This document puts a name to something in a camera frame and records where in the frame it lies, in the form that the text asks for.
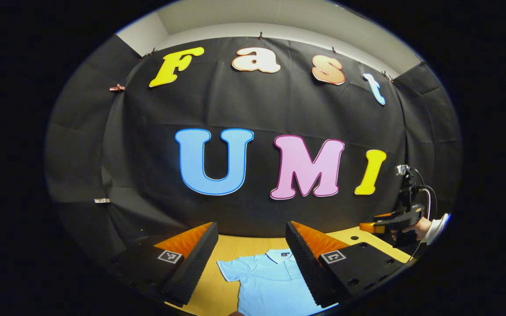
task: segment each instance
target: person's hand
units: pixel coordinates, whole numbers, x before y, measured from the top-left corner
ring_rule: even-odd
[[[408,227],[404,228],[403,230],[401,230],[401,232],[406,233],[406,232],[409,232],[410,230],[415,230],[415,234],[417,235],[416,239],[422,240],[425,237],[425,235],[427,234],[431,223],[432,222],[430,220],[427,220],[426,218],[422,217],[419,220],[419,222],[415,223],[415,225],[408,226]],[[393,233],[392,238],[394,240],[396,240],[398,237],[398,231],[392,230],[391,232]]]

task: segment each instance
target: light blue shirt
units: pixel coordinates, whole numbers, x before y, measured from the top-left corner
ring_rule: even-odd
[[[245,316],[308,316],[336,306],[315,304],[290,249],[217,264],[227,282],[239,280],[237,311]]]

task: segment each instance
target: wooden table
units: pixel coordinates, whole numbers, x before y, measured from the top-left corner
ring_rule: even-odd
[[[363,232],[358,227],[331,232],[327,235],[349,245],[367,242],[403,263],[407,262],[410,257],[405,252],[393,248],[390,244],[373,234]],[[352,236],[357,236],[359,239],[352,240]],[[228,316],[237,310],[239,281],[227,282],[222,276],[216,262],[219,260],[228,262],[238,257],[264,254],[269,249],[288,248],[289,246],[285,238],[250,238],[219,235],[216,247],[204,268],[204,272],[188,305],[178,308],[172,304],[166,304],[197,316]]]

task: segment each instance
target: blue letter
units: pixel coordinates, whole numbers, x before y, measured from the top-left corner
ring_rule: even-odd
[[[380,91],[378,90],[378,88],[380,88],[380,84],[374,80],[374,77],[371,74],[363,74],[363,77],[368,80],[376,101],[381,105],[386,104],[386,99],[380,95]]]
[[[201,194],[230,194],[236,192],[245,180],[247,143],[253,140],[253,132],[231,128],[221,132],[220,137],[228,143],[228,174],[223,179],[214,180],[204,172],[204,144],[210,140],[210,132],[191,128],[175,134],[181,149],[179,161],[183,182]]]

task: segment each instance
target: pink letter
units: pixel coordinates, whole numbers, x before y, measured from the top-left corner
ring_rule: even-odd
[[[296,195],[296,190],[292,188],[294,176],[302,196],[310,193],[318,178],[319,186],[314,190],[315,196],[332,196],[339,192],[337,176],[341,152],[345,149],[343,142],[326,140],[314,162],[311,162],[306,144],[300,136],[278,136],[275,138],[275,146],[281,150],[281,172],[277,188],[271,191],[273,199],[287,200]]]

